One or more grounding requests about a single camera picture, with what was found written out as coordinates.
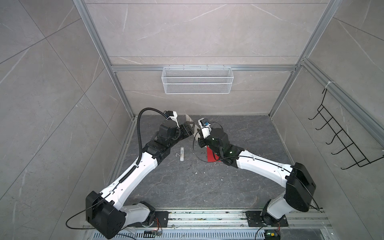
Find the white string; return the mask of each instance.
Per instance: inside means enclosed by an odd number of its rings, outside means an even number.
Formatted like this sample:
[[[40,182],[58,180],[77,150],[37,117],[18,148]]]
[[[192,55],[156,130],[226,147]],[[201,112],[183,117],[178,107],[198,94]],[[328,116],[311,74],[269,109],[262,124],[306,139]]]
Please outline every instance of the white string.
[[[328,81],[327,85],[325,85],[325,88],[327,88],[330,83],[336,83],[336,82]]]

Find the mesh basket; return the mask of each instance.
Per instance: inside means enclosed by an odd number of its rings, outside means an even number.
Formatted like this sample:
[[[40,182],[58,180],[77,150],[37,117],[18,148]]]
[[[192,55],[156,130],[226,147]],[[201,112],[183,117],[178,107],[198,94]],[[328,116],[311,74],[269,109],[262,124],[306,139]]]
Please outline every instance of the mesh basket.
[[[230,67],[167,67],[161,76],[166,94],[229,93],[233,73]]]

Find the red object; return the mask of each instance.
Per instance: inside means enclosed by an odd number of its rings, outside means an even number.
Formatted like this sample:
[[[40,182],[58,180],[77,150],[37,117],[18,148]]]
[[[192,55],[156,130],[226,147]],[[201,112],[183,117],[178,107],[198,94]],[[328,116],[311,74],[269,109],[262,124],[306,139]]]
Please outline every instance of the red object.
[[[216,162],[218,160],[218,155],[215,154],[215,158],[216,158],[216,160],[215,160],[212,153],[213,153],[212,150],[209,147],[207,147],[208,162]]]

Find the tiled wall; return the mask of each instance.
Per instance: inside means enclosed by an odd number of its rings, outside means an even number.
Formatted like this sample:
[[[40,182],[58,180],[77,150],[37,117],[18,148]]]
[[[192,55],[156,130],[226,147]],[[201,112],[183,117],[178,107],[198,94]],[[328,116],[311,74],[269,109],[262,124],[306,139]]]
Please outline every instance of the tiled wall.
[[[74,239],[128,114],[71,0],[1,1],[0,32],[0,238]]]
[[[383,1],[344,0],[310,55],[312,60],[356,102],[384,123]],[[324,207],[340,239],[382,239],[384,230],[384,159],[364,167],[354,163],[321,117],[312,118],[321,103],[324,87],[305,69],[290,88],[273,118],[294,161],[306,165],[317,189],[315,198]],[[383,147],[335,100],[330,93],[325,107],[369,160],[383,156]],[[333,122],[338,131],[340,128]],[[348,148],[363,157],[355,147]]]
[[[234,71],[229,94],[165,94],[161,71],[118,72],[118,77],[136,114],[145,107],[153,107],[179,114],[267,115],[289,74]]]
[[[296,64],[327,2],[86,0],[112,64],[136,65]],[[274,74],[236,73],[230,94],[199,96],[165,95],[160,73],[119,76],[135,113],[152,106],[189,114],[267,114],[281,77],[288,77]],[[267,75],[270,81],[259,86],[257,78]]]

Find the black mounting plate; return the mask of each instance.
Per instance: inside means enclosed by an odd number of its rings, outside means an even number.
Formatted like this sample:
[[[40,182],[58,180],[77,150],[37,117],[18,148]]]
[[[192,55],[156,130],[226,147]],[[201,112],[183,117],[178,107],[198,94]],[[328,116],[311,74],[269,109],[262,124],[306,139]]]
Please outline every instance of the black mounting plate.
[[[246,211],[245,216],[247,217],[249,227],[265,227],[262,222],[261,211]],[[278,227],[278,223],[273,223],[271,227]],[[288,227],[287,218],[285,215],[280,220],[280,227]]]
[[[168,226],[168,215],[169,215],[169,212],[167,211],[155,211],[155,218],[158,218],[161,227]],[[153,224],[150,227],[156,227],[156,226],[157,226],[157,222],[155,220],[153,221]],[[144,227],[144,226],[141,223],[136,222],[129,225],[129,227]]]

